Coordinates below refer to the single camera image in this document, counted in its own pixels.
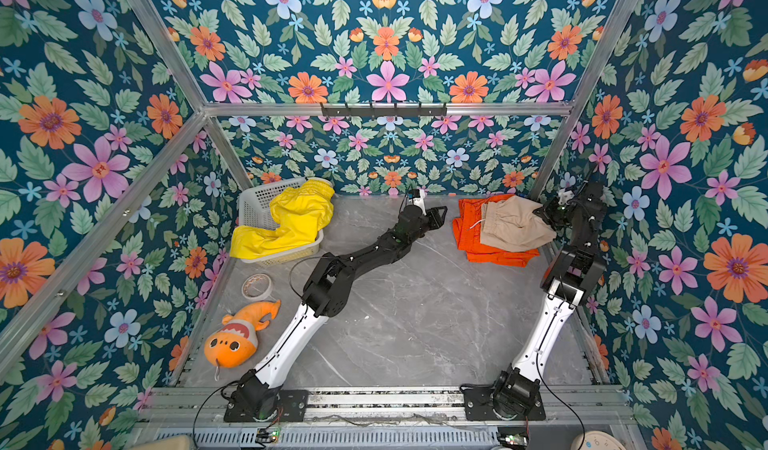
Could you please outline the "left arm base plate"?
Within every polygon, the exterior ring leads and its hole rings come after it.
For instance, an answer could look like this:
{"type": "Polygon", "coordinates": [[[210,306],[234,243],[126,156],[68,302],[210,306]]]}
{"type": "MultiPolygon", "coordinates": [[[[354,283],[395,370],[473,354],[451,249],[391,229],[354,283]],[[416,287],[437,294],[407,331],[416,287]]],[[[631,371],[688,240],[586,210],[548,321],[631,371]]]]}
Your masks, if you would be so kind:
{"type": "Polygon", "coordinates": [[[235,390],[228,398],[227,423],[302,422],[308,408],[306,390],[268,389],[257,393],[235,390]]]}

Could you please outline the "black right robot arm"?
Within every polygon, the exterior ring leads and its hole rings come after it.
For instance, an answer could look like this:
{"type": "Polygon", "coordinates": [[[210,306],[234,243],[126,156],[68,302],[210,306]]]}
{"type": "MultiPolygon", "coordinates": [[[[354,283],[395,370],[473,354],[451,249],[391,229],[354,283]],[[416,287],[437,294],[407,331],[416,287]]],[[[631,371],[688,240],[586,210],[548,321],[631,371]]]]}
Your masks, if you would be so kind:
{"type": "Polygon", "coordinates": [[[599,250],[607,214],[601,181],[586,181],[575,193],[561,192],[534,214],[555,230],[569,228],[571,237],[542,277],[542,307],[526,344],[494,384],[490,401],[503,420],[526,418],[541,405],[544,370],[559,334],[606,270],[599,250]]]}

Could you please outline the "beige shorts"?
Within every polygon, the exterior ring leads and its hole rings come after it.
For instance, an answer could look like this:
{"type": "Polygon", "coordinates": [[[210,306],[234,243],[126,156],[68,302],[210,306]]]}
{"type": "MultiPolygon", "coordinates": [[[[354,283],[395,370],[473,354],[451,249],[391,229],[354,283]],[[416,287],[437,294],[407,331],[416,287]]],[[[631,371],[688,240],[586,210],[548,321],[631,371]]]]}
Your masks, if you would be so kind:
{"type": "Polygon", "coordinates": [[[556,238],[555,230],[537,210],[539,202],[510,195],[481,206],[480,242],[508,252],[536,250],[556,238]]]}

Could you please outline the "yellow shorts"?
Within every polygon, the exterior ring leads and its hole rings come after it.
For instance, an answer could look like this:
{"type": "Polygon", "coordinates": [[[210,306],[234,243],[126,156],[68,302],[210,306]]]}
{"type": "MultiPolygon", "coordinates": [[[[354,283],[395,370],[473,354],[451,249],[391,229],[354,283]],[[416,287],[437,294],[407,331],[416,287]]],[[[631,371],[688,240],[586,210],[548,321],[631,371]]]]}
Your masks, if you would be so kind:
{"type": "Polygon", "coordinates": [[[333,185],[321,178],[309,178],[300,188],[287,188],[270,203],[278,228],[267,230],[238,223],[230,255],[255,259],[312,244],[334,216],[333,185]]]}

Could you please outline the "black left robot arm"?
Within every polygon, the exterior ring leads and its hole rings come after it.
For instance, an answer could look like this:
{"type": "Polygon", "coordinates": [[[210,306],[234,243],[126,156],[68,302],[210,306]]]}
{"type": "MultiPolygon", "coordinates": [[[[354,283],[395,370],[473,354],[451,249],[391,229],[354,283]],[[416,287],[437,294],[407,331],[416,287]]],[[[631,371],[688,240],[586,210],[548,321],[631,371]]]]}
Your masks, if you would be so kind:
{"type": "Polygon", "coordinates": [[[269,353],[245,372],[227,397],[225,420],[266,421],[278,411],[279,393],[299,355],[327,321],[346,306],[355,280],[369,271],[401,260],[416,240],[445,224],[447,208],[425,208],[413,198],[396,224],[370,245],[351,253],[327,252],[308,276],[291,323],[269,353]]]}

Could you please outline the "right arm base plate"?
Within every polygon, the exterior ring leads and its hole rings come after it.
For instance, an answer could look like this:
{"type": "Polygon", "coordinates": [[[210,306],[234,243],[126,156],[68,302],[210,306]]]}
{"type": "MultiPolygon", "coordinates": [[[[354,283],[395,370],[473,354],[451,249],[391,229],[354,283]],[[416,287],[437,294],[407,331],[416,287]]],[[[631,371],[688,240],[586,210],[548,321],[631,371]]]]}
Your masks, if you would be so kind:
{"type": "Polygon", "coordinates": [[[543,421],[546,419],[540,393],[516,387],[494,389],[488,385],[462,385],[465,417],[469,421],[543,421]]]}

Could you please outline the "orange shorts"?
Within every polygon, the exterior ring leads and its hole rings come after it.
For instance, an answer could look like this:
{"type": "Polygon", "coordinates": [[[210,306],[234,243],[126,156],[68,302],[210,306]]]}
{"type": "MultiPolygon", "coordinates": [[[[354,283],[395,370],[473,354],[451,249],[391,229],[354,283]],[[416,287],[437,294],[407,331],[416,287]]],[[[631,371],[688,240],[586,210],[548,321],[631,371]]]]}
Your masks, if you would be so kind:
{"type": "Polygon", "coordinates": [[[504,202],[513,194],[500,194],[486,198],[462,198],[458,200],[459,216],[452,221],[452,231],[457,248],[466,253],[473,263],[493,263],[509,267],[526,267],[540,255],[538,249],[511,252],[481,243],[482,209],[485,204],[504,202]]]}

